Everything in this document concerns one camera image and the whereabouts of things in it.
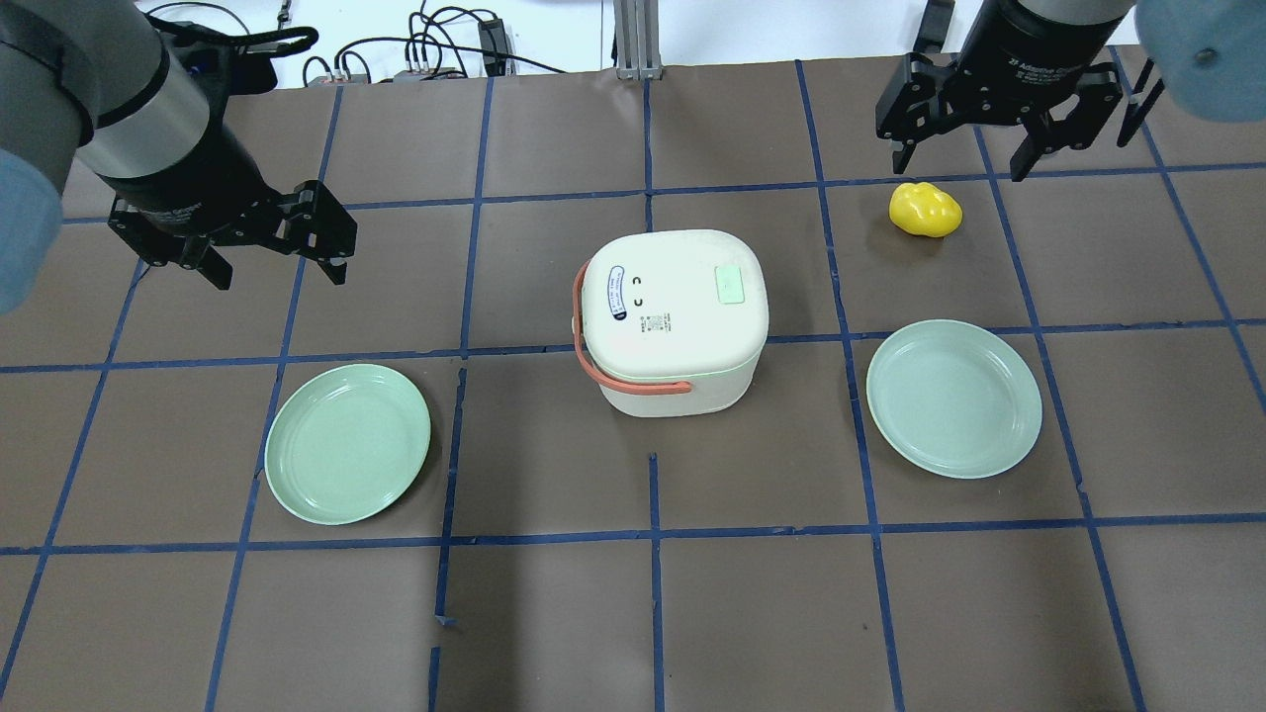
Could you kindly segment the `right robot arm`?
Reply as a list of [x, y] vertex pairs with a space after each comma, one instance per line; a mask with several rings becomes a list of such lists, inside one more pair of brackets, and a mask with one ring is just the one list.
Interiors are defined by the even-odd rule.
[[1158, 99], [1239, 125], [1265, 117], [1261, 1], [984, 1], [950, 63], [952, 1], [931, 1], [874, 105], [874, 134], [903, 174], [932, 136], [1019, 125], [1012, 180], [1060, 149], [1087, 149], [1115, 111], [1125, 147]]

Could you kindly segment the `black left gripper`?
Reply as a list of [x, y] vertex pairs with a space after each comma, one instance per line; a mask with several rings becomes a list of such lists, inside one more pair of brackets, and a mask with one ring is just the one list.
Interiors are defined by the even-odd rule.
[[109, 229], [149, 266], [177, 262], [227, 290], [233, 267], [214, 247], [260, 246], [316, 264], [335, 288], [346, 284], [357, 220], [319, 180], [282, 196], [247, 149], [196, 148], [154, 174], [108, 175], [108, 186]]

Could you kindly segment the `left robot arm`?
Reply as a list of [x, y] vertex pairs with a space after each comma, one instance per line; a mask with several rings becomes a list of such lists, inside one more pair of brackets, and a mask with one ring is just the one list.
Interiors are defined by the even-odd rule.
[[358, 226], [319, 180], [271, 188], [225, 125], [233, 65], [319, 41], [161, 20], [128, 1], [3, 4], [3, 312], [27, 302], [63, 226], [73, 162], [115, 194], [108, 223], [152, 267], [227, 290], [225, 246], [316, 264], [342, 285]]

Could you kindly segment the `green plate near left arm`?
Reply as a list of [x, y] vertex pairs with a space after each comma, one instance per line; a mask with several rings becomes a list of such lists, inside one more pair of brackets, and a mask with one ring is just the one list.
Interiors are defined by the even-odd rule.
[[420, 388], [398, 370], [354, 362], [322, 371], [287, 397], [268, 428], [263, 473], [284, 511], [342, 526], [403, 497], [429, 448]]

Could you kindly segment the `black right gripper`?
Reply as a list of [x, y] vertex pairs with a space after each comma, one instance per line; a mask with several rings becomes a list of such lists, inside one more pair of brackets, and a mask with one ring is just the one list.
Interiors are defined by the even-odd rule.
[[906, 171], [915, 148], [961, 125], [1023, 125], [1009, 162], [1020, 182], [1044, 156], [1086, 149], [1125, 91], [1112, 62], [1094, 63], [1112, 23], [1063, 27], [1050, 20], [977, 20], [960, 58], [936, 65], [947, 20], [924, 20], [910, 53], [874, 105], [874, 134], [889, 141], [893, 172]]

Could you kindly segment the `green plate near right arm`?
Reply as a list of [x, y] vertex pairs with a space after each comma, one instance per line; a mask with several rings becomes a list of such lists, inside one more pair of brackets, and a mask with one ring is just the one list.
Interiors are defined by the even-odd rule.
[[1036, 448], [1043, 402], [1031, 365], [967, 321], [915, 321], [874, 351], [868, 414], [882, 440], [941, 478], [979, 481]]

